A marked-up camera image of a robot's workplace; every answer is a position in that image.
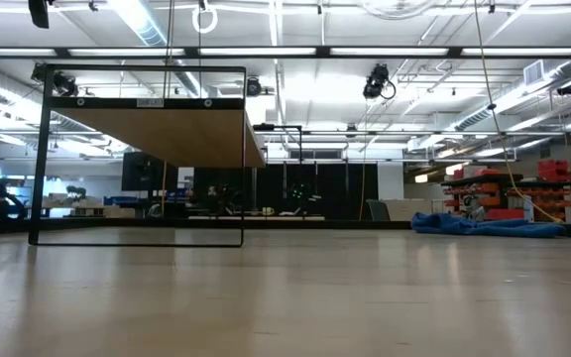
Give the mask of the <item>black ceiling spotlight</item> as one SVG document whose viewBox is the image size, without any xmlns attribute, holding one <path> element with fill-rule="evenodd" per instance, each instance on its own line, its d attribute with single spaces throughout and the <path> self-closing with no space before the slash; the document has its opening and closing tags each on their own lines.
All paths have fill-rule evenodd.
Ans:
<svg viewBox="0 0 571 357">
<path fill-rule="evenodd" d="M 31 80 L 37 84 L 46 85 L 47 64 L 37 62 L 34 65 Z M 52 92 L 56 96 L 76 97 L 79 93 L 76 78 L 62 71 L 55 71 L 53 76 Z"/>
</svg>

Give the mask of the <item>black monitor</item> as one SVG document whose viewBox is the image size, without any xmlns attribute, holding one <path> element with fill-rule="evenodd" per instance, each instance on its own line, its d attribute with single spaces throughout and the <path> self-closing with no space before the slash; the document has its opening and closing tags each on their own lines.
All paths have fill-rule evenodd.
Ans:
<svg viewBox="0 0 571 357">
<path fill-rule="evenodd" d="M 177 176 L 177 167 L 144 152 L 123 155 L 123 191 L 175 190 Z"/>
</svg>

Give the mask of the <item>black overhead light beam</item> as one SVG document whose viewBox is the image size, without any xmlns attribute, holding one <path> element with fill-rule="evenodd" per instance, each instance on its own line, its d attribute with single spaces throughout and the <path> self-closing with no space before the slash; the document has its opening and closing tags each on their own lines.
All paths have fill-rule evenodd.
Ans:
<svg viewBox="0 0 571 357">
<path fill-rule="evenodd" d="M 386 59 L 386 60 L 536 60 L 571 59 L 571 47 L 118 47 L 0 48 L 0 59 L 82 60 L 224 59 Z"/>
</svg>

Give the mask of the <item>grey chair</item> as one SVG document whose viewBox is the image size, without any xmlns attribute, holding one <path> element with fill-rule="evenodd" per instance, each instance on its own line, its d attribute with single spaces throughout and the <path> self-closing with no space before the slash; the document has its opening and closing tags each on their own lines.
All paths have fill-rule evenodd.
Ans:
<svg viewBox="0 0 571 357">
<path fill-rule="evenodd" d="M 371 218 L 373 221 L 390 221 L 391 217 L 387 205 L 380 200 L 367 199 L 366 203 L 369 207 Z"/>
</svg>

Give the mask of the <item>blue cloth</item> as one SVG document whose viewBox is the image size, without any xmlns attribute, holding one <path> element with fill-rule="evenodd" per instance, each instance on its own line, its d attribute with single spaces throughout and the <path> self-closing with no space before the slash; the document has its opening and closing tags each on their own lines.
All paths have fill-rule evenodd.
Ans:
<svg viewBox="0 0 571 357">
<path fill-rule="evenodd" d="M 423 214 L 417 212 L 410 221 L 417 233 L 503 236 L 519 238 L 556 238 L 566 235 L 566 228 L 556 223 L 533 223 L 524 219 L 478 222 L 448 213 Z"/>
</svg>

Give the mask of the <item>orange parts bin rack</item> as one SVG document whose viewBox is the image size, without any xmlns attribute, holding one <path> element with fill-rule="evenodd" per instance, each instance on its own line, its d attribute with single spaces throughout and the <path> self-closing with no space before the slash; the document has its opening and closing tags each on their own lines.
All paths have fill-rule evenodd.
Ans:
<svg viewBox="0 0 571 357">
<path fill-rule="evenodd" d="M 450 214 L 475 221 L 525 219 L 530 222 L 571 223 L 571 177 L 563 160 L 537 163 L 537 173 L 493 169 L 458 170 L 442 185 Z"/>
</svg>

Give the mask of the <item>silver ventilation duct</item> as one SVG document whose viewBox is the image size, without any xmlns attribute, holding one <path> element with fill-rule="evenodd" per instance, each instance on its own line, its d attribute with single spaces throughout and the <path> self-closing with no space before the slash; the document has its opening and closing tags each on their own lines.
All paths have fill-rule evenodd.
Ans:
<svg viewBox="0 0 571 357">
<path fill-rule="evenodd" d="M 147 47 L 167 48 L 169 37 L 153 14 L 148 0 L 106 0 L 112 10 Z M 192 98 L 200 96 L 200 84 L 192 72 L 176 71 L 173 76 Z"/>
</svg>

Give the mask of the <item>wooden shelf with black frame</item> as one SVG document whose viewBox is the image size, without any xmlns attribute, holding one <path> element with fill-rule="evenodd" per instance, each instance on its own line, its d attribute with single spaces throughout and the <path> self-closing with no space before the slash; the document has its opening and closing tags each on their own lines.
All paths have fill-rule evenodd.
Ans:
<svg viewBox="0 0 571 357">
<path fill-rule="evenodd" d="M 53 112 L 177 168 L 213 167 L 244 171 L 264 165 L 265 160 L 247 117 L 245 95 L 238 98 L 53 95 L 58 71 L 119 72 L 121 69 L 118 64 L 47 64 L 29 223 L 30 245 L 41 245 L 40 234 L 47 226 L 41 211 Z"/>
</svg>

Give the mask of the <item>black partition wall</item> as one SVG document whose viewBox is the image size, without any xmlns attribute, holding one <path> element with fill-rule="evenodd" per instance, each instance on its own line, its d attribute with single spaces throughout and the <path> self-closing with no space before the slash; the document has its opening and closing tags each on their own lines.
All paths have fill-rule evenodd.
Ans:
<svg viewBox="0 0 571 357">
<path fill-rule="evenodd" d="M 379 198 L 375 164 L 283 163 L 263 168 L 197 169 L 196 203 L 211 214 L 321 216 L 369 220 Z"/>
</svg>

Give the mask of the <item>black metal rig frame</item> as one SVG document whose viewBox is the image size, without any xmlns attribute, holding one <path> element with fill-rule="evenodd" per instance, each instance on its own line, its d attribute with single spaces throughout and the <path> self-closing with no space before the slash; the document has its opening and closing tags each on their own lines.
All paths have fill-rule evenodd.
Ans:
<svg viewBox="0 0 571 357">
<path fill-rule="evenodd" d="M 197 219 L 136 219 L 136 218 L 44 218 L 40 229 L 68 230 L 100 227 L 148 227 L 148 228 L 195 228 L 195 229 L 239 229 L 242 223 L 237 217 L 209 220 Z M 321 229 L 321 230 L 410 230 L 409 221 L 348 221 L 348 220 L 303 220 L 301 217 L 285 219 L 259 219 L 249 217 L 243 221 L 245 229 Z M 31 221 L 0 220 L 0 234 L 28 233 Z M 566 236 L 571 238 L 571 224 L 566 225 Z"/>
</svg>

